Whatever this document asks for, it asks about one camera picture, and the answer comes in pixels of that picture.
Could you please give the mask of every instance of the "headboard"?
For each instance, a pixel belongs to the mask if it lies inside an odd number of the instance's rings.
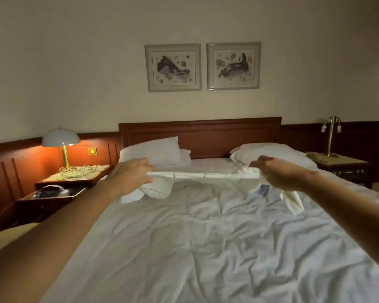
[[[191,158],[229,157],[244,143],[278,142],[282,117],[176,122],[120,123],[122,147],[178,136]]]

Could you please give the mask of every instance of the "person's left hand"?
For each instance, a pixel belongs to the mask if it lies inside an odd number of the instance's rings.
[[[146,175],[151,171],[154,171],[154,167],[149,165],[148,158],[134,158],[118,163],[107,178],[102,181],[102,185],[106,193],[112,198],[119,198],[138,189],[143,184],[152,183],[152,177]]]

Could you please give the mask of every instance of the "person's right arm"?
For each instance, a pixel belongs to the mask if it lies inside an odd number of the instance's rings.
[[[273,186],[301,191],[322,207],[379,265],[379,204],[343,184],[278,158],[260,156],[259,168]]]

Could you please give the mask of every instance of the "forearm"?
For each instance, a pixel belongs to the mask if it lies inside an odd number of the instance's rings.
[[[41,299],[111,203],[113,196],[107,194],[106,185],[100,182],[0,250],[0,302]]]
[[[379,204],[319,173],[308,173],[302,186],[379,264]]]

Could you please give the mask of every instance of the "white cord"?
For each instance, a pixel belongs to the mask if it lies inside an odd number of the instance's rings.
[[[82,167],[60,168],[59,173],[62,178],[80,178],[85,177],[98,170],[98,166],[84,165]]]

